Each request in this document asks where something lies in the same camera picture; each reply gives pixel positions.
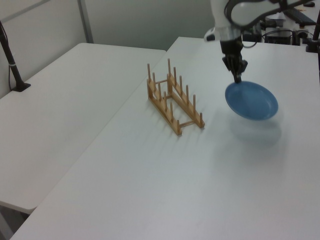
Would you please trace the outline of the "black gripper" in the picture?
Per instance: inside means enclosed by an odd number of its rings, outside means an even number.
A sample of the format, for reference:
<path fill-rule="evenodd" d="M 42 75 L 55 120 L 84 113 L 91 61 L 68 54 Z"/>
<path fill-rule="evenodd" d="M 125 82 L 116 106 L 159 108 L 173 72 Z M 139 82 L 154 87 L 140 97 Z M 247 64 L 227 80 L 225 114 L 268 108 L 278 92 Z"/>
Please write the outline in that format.
<path fill-rule="evenodd" d="M 222 61 L 228 71 L 232 73 L 235 83 L 242 81 L 242 73 L 246 70 L 248 62 L 242 59 L 241 50 L 243 49 L 242 38 L 220 41 L 221 51 L 224 54 Z"/>

